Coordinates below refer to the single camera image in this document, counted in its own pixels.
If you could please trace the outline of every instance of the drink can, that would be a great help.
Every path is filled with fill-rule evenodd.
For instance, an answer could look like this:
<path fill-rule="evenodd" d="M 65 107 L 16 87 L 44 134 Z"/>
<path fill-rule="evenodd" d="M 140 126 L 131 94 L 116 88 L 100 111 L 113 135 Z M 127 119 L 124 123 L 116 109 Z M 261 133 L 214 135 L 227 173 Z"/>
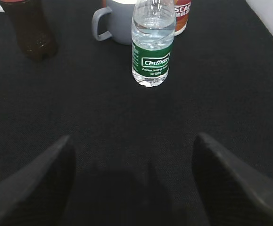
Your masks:
<path fill-rule="evenodd" d="M 187 26 L 191 0 L 174 0 L 176 14 L 175 35 L 181 34 Z"/>

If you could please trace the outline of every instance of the water bottle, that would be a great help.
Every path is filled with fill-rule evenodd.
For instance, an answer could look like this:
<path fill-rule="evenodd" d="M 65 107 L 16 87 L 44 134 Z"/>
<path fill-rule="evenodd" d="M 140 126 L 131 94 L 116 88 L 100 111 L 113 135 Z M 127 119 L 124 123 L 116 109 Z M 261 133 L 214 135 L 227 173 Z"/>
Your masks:
<path fill-rule="evenodd" d="M 142 86 L 167 77 L 176 26 L 173 0 L 138 0 L 132 18 L 132 74 Z"/>

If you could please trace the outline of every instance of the black tablecloth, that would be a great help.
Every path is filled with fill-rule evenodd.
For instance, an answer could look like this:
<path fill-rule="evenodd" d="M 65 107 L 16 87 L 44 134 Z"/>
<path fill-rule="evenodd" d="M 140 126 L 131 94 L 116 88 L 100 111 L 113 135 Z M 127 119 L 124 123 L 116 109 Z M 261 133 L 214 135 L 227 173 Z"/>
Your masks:
<path fill-rule="evenodd" d="M 0 13 L 0 181 L 71 134 L 78 180 L 65 224 L 84 225 L 91 203 L 100 225 L 108 212 L 133 225 L 141 218 L 125 210 L 150 194 L 156 213 L 207 225 L 190 161 L 201 131 L 273 178 L 273 37 L 245 1 L 194 0 L 168 78 L 153 89 L 133 79 L 131 47 L 92 38 L 100 1 L 43 2 L 60 48 L 39 64 Z M 116 205 L 101 210 L 111 196 Z"/>

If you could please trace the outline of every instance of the clear water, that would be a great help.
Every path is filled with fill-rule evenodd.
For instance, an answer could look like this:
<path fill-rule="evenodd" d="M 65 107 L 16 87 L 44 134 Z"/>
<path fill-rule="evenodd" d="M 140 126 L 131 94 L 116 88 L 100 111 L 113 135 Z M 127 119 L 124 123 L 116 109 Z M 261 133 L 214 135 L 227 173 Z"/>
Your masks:
<path fill-rule="evenodd" d="M 151 6 L 135 9 L 132 19 L 132 40 L 147 50 L 167 48 L 174 40 L 175 15 L 167 7 Z M 155 78 L 148 78 L 138 74 L 132 67 L 135 80 L 143 86 L 153 87 L 160 85 L 167 77 L 168 72 Z"/>

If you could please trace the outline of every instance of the bottle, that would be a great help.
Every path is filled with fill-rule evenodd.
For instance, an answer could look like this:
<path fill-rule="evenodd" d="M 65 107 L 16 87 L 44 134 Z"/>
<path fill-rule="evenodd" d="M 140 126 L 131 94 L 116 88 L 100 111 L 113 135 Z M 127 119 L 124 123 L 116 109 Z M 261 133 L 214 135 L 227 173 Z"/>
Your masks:
<path fill-rule="evenodd" d="M 143 86 L 167 77 L 176 20 L 173 0 L 138 0 L 132 18 L 132 74 Z"/>
<path fill-rule="evenodd" d="M 56 54 L 58 45 L 45 19 L 41 0 L 0 0 L 21 51 L 34 61 Z"/>
<path fill-rule="evenodd" d="M 175 0 L 176 30 L 175 36 L 181 34 L 187 26 L 191 0 Z"/>

